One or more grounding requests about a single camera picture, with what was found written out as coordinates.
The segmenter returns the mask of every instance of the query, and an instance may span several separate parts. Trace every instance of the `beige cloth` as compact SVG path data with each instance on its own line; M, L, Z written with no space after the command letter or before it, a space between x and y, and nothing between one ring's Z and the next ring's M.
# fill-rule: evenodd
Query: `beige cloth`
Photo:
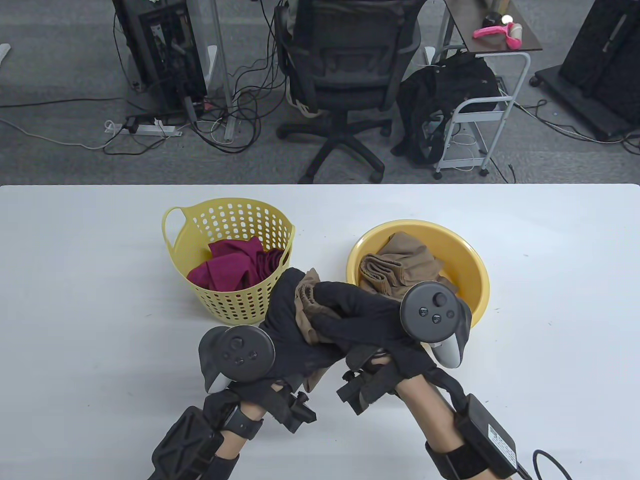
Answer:
M376 255L369 254L362 259L360 288L402 300L415 284L435 280L457 293L458 288L440 275L443 267L444 263L434 257L421 241L398 232Z
M314 330L311 322L309 321L311 317L316 314L324 314L330 317L340 318L340 316L332 309L325 307L324 305L320 305L314 300L314 285L319 281L320 277L318 277L315 269L312 268L307 272L305 277L300 280L300 283L296 287L296 295L294 298L294 305L296 306L296 324L298 324L298 328L300 329L302 336L310 345L316 345L320 342L333 343L331 340L323 337L320 333ZM305 390L307 392L311 392L327 370L328 369L318 370L309 378L306 378L304 381Z

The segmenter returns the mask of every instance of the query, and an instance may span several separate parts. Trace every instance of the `floor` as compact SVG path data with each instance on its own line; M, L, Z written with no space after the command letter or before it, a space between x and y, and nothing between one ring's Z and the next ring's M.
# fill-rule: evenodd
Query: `floor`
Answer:
M249 0L218 0L222 33L230 72L264 57L267 27L260 4ZM267 12L275 0L264 0ZM545 50L532 55L532 71L560 64L571 46L591 0L518 0L520 10L540 38ZM427 0L420 14L424 45L438 34L444 4ZM0 43L12 50L0 68L0 105L71 97L119 97L126 86L118 65L112 37L113 5L106 0L20 0L0 3ZM424 61L419 51L412 68ZM497 65L513 86L516 68ZM258 76L243 80L252 84ZM276 104L282 91L265 100L263 108ZM541 90L523 87L520 102L535 104ZM57 106L0 109L0 118L26 130L61 141L100 145L108 140L104 122L121 122L122 101L78 102ZM561 106L550 103L541 115L559 123L579 125ZM385 162L385 182L431 183L428 170L416 170L407 160L389 152L402 136L397 109L367 111L363 118L391 116L394 132L386 139L377 132L360 138ZM279 141L275 127L299 120L286 104L263 121L262 135L248 151L229 156L206 145L193 132L167 141L142 156L105 156L78 147L63 147L28 138L0 124L0 184L230 184L292 183L304 172L319 141ZM240 137L248 126L240 125ZM134 152L141 147L122 136L114 149ZM515 111L494 156L511 181L512 164L518 182L640 182L640 158L619 145L596 145L564 138L539 122ZM367 182L369 168L347 151L334 152L316 177L318 183ZM441 182L502 182L491 167L487 177L477 171L445 171Z

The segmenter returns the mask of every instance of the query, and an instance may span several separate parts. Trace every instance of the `black backpack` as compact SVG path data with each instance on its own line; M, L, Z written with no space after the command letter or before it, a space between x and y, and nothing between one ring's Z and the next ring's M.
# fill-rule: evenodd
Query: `black backpack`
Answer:
M445 128L453 111L465 100L498 97L498 82L484 59L459 52L446 60L414 72L400 84L397 104L404 138L392 148L417 166L439 162L444 151ZM491 111L496 103L471 104L462 112ZM438 119L440 124L426 138L422 126ZM425 157L423 151L429 151Z

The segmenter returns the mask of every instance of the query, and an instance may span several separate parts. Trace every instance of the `magenta cloth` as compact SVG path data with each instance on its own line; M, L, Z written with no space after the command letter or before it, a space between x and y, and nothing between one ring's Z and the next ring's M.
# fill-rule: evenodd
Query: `magenta cloth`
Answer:
M258 237L221 240L209 244L212 258L194 268L187 280L200 288L216 292L235 292L259 284L280 263L283 251L265 252Z

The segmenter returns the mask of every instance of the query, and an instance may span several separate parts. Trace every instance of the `chair base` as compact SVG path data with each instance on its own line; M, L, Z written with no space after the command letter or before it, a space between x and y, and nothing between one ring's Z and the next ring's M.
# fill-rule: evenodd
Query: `chair base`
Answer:
M369 177L372 183L382 182L385 174L385 164L365 145L354 137L355 134L380 128L380 134L384 137L391 135L391 120L363 120L352 124L347 123L347 112L332 112L324 125L300 125L284 124L276 130L276 136L281 140L292 134L307 134L326 138L326 142L320 148L305 174L298 181L299 184L311 184L314 177L324 163L328 155L338 146L345 145L362 156L374 172Z

